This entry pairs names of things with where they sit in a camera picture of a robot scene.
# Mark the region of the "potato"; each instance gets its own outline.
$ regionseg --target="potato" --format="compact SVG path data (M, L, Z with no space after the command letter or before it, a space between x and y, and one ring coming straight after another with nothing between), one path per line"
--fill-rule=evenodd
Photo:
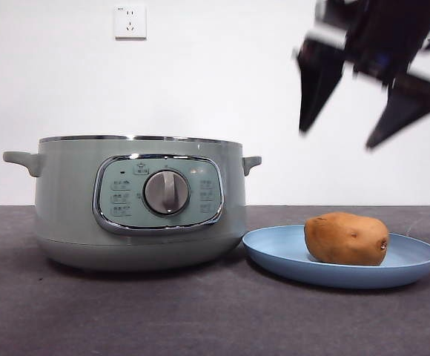
M389 243L383 222L343 212L312 217L305 222L304 235L312 256L343 265L378 266Z

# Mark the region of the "button label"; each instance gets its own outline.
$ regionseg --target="button label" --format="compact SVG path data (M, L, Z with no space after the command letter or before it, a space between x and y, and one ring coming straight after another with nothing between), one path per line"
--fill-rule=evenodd
M205 190L200 191L200 200L211 201L213 199L214 199L213 189L205 189Z
M200 189L212 189L213 186L212 181L209 179L203 179L200 181Z
M210 213L212 211L212 204L200 204L200 212L201 213Z
M145 163L138 163L134 166L133 173L136 175L149 174L149 167Z
M130 193L113 194L111 196L111 202L113 204L129 204L130 203Z
M130 206L114 206L111 210L114 217L130 217L131 207Z
M113 191L130 191L131 182L129 180L115 180L111 183L111 190Z

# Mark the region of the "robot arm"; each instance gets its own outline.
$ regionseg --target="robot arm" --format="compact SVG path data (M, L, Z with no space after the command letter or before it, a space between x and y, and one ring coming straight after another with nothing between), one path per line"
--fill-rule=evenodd
M342 77L345 61L354 65L354 72L388 87L388 103L367 148L430 113L430 79L409 71L430 33L430 0L321 1L317 19L346 30L345 47L305 39L297 55L301 131L308 131L328 101Z

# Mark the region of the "mint green pot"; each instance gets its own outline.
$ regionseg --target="mint green pot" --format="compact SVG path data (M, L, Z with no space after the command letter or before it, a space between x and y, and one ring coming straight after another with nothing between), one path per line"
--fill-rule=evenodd
M37 154L3 158L37 178L36 237L45 254L103 271L189 266L230 251L247 232L245 176L261 163L236 142L162 136L49 137ZM156 204L178 211L162 214Z

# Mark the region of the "blue plate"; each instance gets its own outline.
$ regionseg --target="blue plate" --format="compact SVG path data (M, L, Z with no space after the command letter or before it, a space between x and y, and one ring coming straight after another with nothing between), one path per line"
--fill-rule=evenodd
M275 226L248 232L243 243L250 258L280 276L320 286L379 289L413 283L430 272L430 245L390 234L386 257L379 266L318 262L304 241L304 225Z

